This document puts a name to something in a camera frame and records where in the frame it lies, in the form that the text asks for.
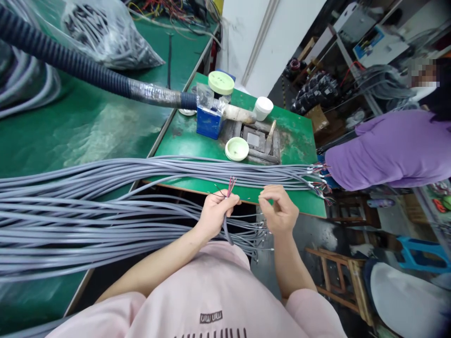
black hair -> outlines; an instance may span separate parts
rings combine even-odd
[[[437,59],[435,65],[440,87],[421,99],[420,104],[434,113],[431,121],[451,121],[451,59]]]

green lid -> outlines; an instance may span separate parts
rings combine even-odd
[[[208,74],[208,86],[220,95],[230,95],[235,82],[226,73],[215,70]]]

left hand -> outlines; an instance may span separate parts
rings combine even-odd
[[[221,190],[215,194],[210,194],[205,199],[201,218],[194,227],[197,229],[207,240],[216,237],[222,228],[224,222],[224,215],[230,217],[233,212],[233,207],[240,205],[240,197],[235,194],[231,194],[229,198],[225,198],[221,195],[227,195],[227,190]]]

person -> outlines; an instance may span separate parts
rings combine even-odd
[[[339,186],[348,191],[378,184],[412,188],[451,177],[451,60],[435,62],[412,78],[416,85],[439,85],[420,101],[430,111],[375,117],[355,128],[357,138],[326,151],[325,163]]]
[[[192,230],[137,263],[47,337],[346,337],[293,239],[299,209],[279,185],[264,187],[259,203],[274,236],[282,302],[254,277],[238,246],[210,241],[240,204],[237,195],[211,194]]]

blue stool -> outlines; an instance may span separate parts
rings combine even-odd
[[[451,272],[451,263],[440,244],[404,236],[398,237],[397,240],[403,245],[401,254],[405,262],[399,263],[403,269],[428,271],[438,274]],[[427,258],[423,255],[424,252],[435,254],[443,261]]]

